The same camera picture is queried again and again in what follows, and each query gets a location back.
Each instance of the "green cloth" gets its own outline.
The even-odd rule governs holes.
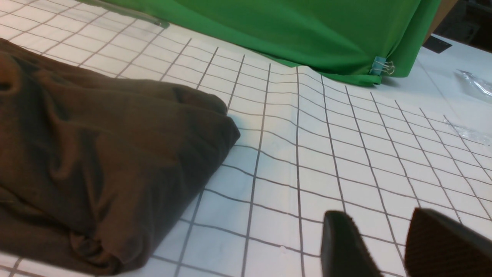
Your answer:
[[[362,86],[408,76],[440,0],[105,0]]]

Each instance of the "fabric fold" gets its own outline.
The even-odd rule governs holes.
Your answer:
[[[95,275],[145,265],[239,138],[226,113],[0,39],[0,250]]]

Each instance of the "black rubber piece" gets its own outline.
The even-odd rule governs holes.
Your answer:
[[[492,242],[434,210],[416,208],[405,267],[412,277],[491,277]]]
[[[323,277],[380,277],[352,218],[341,211],[327,211],[321,243]]]

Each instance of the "white grid sheet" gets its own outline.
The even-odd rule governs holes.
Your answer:
[[[354,218],[386,276],[406,276],[415,207],[492,238],[492,158],[445,117],[73,0],[0,0],[0,37],[117,78],[220,97],[241,131],[148,264],[125,277],[321,277],[326,210]],[[86,277],[0,253],[0,277]]]

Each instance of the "plastic bag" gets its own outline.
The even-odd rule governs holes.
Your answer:
[[[464,139],[469,139],[486,146],[490,146],[492,144],[492,135],[490,134],[482,133],[477,130],[467,128],[465,126],[457,125],[447,120],[444,120],[444,123],[448,124],[450,128],[453,128],[458,133],[458,135],[460,135],[460,137]]]
[[[483,79],[480,79],[470,72],[466,72],[463,70],[458,71],[461,73],[463,79],[466,80],[467,83],[474,88],[473,91],[465,90],[468,95],[480,100],[487,101],[489,103],[492,102],[492,82],[487,82]]]

